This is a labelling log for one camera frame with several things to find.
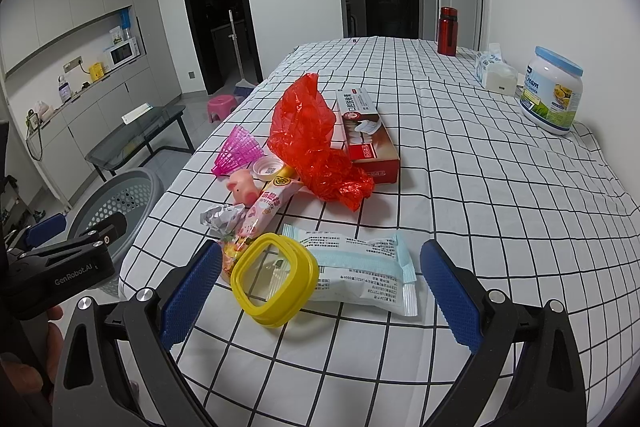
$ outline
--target wall outlet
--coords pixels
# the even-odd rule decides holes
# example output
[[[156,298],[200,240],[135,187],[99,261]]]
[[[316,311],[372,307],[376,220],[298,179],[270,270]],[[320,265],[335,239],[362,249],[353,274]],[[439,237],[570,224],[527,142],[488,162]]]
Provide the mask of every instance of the wall outlet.
[[[71,62],[68,62],[64,66],[65,73],[68,73],[73,68],[77,68],[80,64],[82,64],[82,57],[76,57]]]

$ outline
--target human hand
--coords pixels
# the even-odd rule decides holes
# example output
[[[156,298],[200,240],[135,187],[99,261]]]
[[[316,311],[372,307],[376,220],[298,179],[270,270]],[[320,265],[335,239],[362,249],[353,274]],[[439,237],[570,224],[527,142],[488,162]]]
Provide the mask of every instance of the human hand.
[[[47,317],[50,321],[60,320],[62,318],[62,308],[54,306],[47,310]],[[64,345],[64,339],[60,328],[55,324],[49,323],[49,333],[47,334],[47,375],[52,382],[56,381],[56,373],[58,372],[58,363],[60,362],[60,354]],[[13,384],[15,390],[19,394],[33,394],[42,388],[42,377],[31,366],[25,363],[5,362],[1,361],[2,368],[7,375],[9,381]]]

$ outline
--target checkered tablecloth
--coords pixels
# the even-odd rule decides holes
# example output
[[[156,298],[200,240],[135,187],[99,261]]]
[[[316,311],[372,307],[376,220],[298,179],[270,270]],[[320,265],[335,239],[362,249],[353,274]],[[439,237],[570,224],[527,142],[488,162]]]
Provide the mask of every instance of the checkered tablecloth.
[[[378,185],[356,213],[295,195],[272,221],[370,239],[400,229],[419,271],[435,237],[453,262],[518,303],[564,302],[584,372],[588,418],[615,404],[640,347],[640,212],[593,135],[576,123],[557,137],[524,119],[513,98],[473,80],[474,56],[443,57],[433,42],[343,39],[300,46],[199,147],[161,198],[120,274],[129,298],[187,263],[206,239],[199,215],[229,200],[210,172],[236,123],[264,144],[271,113],[301,74],[335,90],[364,87],[401,158],[397,184]],[[339,145],[342,138],[336,134]],[[418,274],[418,317],[312,303],[268,330],[244,315],[220,280],[172,354],[220,427],[417,427],[469,357]],[[515,346],[482,420],[497,412]]]

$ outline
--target red box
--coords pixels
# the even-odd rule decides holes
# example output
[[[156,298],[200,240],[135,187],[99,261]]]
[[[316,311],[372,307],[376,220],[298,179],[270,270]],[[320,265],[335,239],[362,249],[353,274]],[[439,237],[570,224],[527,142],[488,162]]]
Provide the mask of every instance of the red box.
[[[336,98],[351,161],[377,184],[396,183],[400,169],[398,151],[367,91],[357,87],[339,89]]]

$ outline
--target pink plastic stool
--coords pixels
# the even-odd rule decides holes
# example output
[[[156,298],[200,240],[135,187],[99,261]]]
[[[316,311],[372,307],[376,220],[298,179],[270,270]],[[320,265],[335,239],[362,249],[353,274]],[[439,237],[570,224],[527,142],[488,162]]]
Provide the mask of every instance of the pink plastic stool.
[[[207,103],[210,123],[213,123],[216,118],[225,120],[236,107],[238,107],[238,101],[230,94],[221,94],[212,98]]]

